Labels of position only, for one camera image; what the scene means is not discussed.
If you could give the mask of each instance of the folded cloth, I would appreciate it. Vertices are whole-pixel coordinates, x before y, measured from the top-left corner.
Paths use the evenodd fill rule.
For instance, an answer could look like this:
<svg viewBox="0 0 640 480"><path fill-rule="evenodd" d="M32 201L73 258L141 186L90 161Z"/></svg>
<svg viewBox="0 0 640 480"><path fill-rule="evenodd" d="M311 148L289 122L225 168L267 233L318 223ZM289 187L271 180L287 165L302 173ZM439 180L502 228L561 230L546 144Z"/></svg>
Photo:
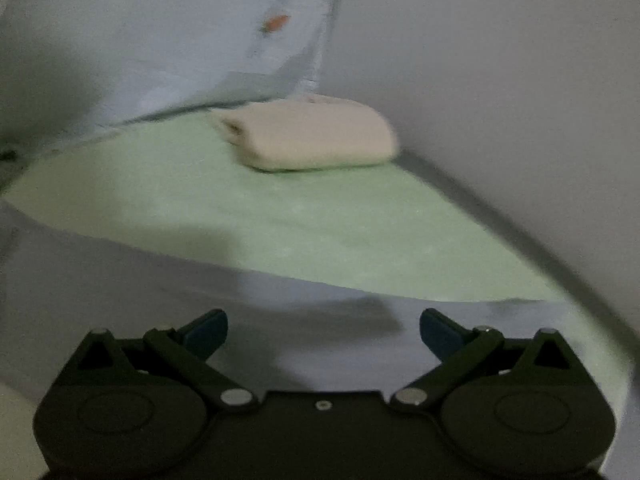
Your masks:
<svg viewBox="0 0 640 480"><path fill-rule="evenodd" d="M265 171L370 166L394 158L396 134L363 104L308 95L212 110L240 162Z"/></svg>

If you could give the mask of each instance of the green mat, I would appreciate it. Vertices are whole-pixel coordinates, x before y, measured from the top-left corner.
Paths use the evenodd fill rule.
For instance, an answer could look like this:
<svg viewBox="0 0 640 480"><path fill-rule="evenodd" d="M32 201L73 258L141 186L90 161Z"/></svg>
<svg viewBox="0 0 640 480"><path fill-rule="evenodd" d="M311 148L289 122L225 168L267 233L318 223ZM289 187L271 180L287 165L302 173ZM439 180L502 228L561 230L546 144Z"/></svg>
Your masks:
<svg viewBox="0 0 640 480"><path fill-rule="evenodd" d="M430 300L564 298L397 166L259 173L203 112L52 156L6 199L53 227L303 280Z"/></svg>

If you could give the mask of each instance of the triangular hole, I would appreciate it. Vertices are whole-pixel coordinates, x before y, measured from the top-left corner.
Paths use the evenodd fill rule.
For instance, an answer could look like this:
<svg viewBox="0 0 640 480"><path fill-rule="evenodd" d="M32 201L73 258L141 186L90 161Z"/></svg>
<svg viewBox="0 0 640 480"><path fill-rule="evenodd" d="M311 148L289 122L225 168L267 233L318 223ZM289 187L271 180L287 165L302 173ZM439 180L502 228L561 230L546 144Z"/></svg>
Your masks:
<svg viewBox="0 0 640 480"><path fill-rule="evenodd" d="M105 346L99 341L94 342L78 365L79 370L97 370L113 366L113 359Z"/></svg>
<svg viewBox="0 0 640 480"><path fill-rule="evenodd" d="M536 366L546 366L548 368L569 369L569 363L562 355L558 345L553 341L545 341L534 361Z"/></svg>

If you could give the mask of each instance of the mattress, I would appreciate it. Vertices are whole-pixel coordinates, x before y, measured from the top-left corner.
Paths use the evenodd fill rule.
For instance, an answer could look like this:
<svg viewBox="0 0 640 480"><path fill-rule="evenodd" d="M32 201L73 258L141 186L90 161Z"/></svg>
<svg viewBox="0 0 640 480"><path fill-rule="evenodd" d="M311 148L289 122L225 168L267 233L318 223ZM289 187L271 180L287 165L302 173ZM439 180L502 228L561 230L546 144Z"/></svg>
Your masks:
<svg viewBox="0 0 640 480"><path fill-rule="evenodd" d="M331 359L344 357L340 354L344 341L332 336L335 327L321 330L319 320L333 319L338 324L357 320L371 331L365 336L354 328L353 360L366 359L356 343L367 337L369 342L387 341L383 348L397 348L395 343L389 346L389 341L411 330L412 319L425 306L421 300L454 302L453 306L440 305L464 313L469 322L475 309L478 324L500 325L500 320L515 316L519 321L510 321L509 327L535 330L539 323L550 320L579 350L616 414L622 412L628 356L548 277L436 189L393 164L260 173L237 164L231 147L199 112L136 124L110 139L52 155L35 164L4 198L4 227L24 232L20 251L4 255L12 258L5 273L10 280L7 290L16 297L22 295L24 305L29 305L28 312L26 307L24 312L14 309L14 318L9 312L5 319L22 315L22 326L28 326L29 316L33 320L38 315L34 306L45 313L33 333L25 330L24 338L16 336L12 344L13 349L23 344L30 352L32 375L40 373L40 368L40 377L54 373L55 359L63 358L49 358L37 348L34 334L44 330L43 325L48 330L66 330L70 341L81 336L81 329L98 322L119 330L117 335L135 336L133 332L156 320L127 315L126 303L134 301L133 296L114 295L114 290L123 291L127 283L134 283L138 290L148 290L147 299L155 301L153 293L159 283L174 280L187 286L188 282L181 291L184 295L171 303L182 304L181 315L188 317L210 304L211 298L203 291L215 282L220 285L214 302L238 297L249 301L253 310L246 303L238 310L244 312L243 319L263 320L267 328L271 323L274 333L286 324L256 316L261 312L256 305L277 311L301 304L308 308L308 298L318 300L312 308L315 327L335 347L316 343L321 349L304 353L306 360L298 362L298 376L307 368L332 369ZM65 259L75 266L66 274L60 270ZM30 272L24 271L27 265ZM155 273L151 281L142 278L143 265L146 274ZM84 294L86 298L100 296L102 306L92 314L71 306L49 310L47 301L62 297L52 290L58 287L62 294L63 289L71 288L65 276L75 280L79 291L65 300L69 305L85 301L81 299ZM100 277L111 280L115 287L105 289ZM28 296L29 279L49 280L48 289L40 290L39 296ZM532 304L524 300L545 301ZM109 301L118 304L110 308ZM158 297L158 312L165 316L179 308L168 310L167 303L163 310L162 301L165 298ZM491 307L488 301L498 303ZM372 319L378 324L372 325ZM70 332L70 326L78 333ZM260 341L256 326L247 330L245 340L252 341L251 345ZM307 335L315 332L314 327L306 330ZM10 337L5 333L5 340ZM218 365L223 370L229 367L227 372L233 374L238 367L231 365L242 362L242 356L246 353ZM300 349L283 359L299 358ZM387 360L391 358L401 357L391 354ZM326 378L324 383L310 383L309 377L289 383L291 377L263 379L262 384L252 386L372 386L350 383L349 374ZM30 389L28 381L17 384L22 386L16 389L26 397L15 390L0 390L2 410L14 406L16 414L2 423L18 425L22 431L18 439L22 444L0 444L0 449L13 449L2 457L0 474L7 478L43 467L23 427L40 391L37 385ZM11 428L2 434L20 435ZM23 450L22 455L15 452L17 448Z"/></svg>

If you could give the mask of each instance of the rolled towel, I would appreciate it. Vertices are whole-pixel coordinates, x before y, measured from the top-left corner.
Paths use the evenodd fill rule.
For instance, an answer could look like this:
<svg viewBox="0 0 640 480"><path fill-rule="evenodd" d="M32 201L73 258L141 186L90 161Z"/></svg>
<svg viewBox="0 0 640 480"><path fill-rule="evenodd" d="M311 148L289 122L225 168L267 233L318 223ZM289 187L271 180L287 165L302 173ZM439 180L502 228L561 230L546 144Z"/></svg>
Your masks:
<svg viewBox="0 0 640 480"><path fill-rule="evenodd" d="M370 166L399 151L384 117L344 99L308 95L212 110L211 117L240 162L265 171Z"/></svg>

